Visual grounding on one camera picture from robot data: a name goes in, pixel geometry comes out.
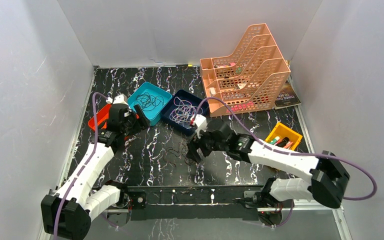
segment orange tray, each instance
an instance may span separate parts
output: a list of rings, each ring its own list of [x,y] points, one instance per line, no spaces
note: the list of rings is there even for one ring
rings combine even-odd
[[[97,123],[98,126],[105,120],[108,119],[108,115],[110,113],[111,104],[105,105],[101,110],[99,110],[96,114]],[[93,131],[95,131],[95,123],[94,118],[92,117],[88,122],[87,125],[89,128],[91,128]],[[102,127],[103,129],[107,128],[107,123]]]

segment yellow container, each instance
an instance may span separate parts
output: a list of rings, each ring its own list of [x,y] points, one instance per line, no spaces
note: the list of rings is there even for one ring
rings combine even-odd
[[[291,150],[295,150],[301,142],[303,136],[298,132],[290,129],[284,124],[278,122],[273,130],[270,132],[268,137],[265,139],[266,143],[270,143],[275,137],[279,136],[280,139],[288,137],[289,141],[293,142],[293,145],[290,147]]]

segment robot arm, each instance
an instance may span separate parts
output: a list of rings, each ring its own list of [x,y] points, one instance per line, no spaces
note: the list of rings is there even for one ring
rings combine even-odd
[[[41,202],[43,226],[45,232],[53,234],[57,209],[62,196],[67,194],[58,224],[58,236],[68,239],[83,239],[91,222],[111,205],[125,206],[127,186],[109,181],[96,193],[91,190],[102,169],[123,150],[127,136],[139,133],[150,126],[141,108],[135,105],[135,111],[126,103],[126,96],[117,96],[108,112],[108,119],[97,126],[98,137],[95,153],[91,156],[95,143],[90,143],[87,152],[67,182],[55,195],[46,195]]]
[[[224,151],[234,160],[267,165],[296,176],[291,179],[270,178],[262,192],[252,197],[254,204],[274,206],[285,200],[306,199],[316,200],[333,209],[341,206],[350,175],[340,162],[278,153],[273,150],[294,151],[277,146],[271,146],[273,150],[269,150],[252,136],[236,133],[221,119],[214,119],[207,125],[206,118],[197,115],[193,124],[197,129],[187,143],[186,156],[197,163],[201,161],[198,150],[204,157],[212,151]]]

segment gray wall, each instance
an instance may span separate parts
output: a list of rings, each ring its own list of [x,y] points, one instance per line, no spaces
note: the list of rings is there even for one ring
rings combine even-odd
[[[0,0],[0,239],[37,239],[92,76],[57,1]]]
[[[384,1],[324,0],[292,59],[312,142],[376,178],[344,201],[353,239],[384,239]],[[371,183],[349,168],[347,196]]]
[[[93,65],[199,64],[267,23],[291,59],[322,0],[58,0]]]

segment book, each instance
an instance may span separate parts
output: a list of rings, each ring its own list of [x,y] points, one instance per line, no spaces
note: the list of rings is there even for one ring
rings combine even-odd
[[[288,80],[286,80],[282,89],[279,92],[279,95],[274,101],[274,109],[283,109],[287,107],[300,105],[301,101],[298,99],[297,94],[292,88]]]

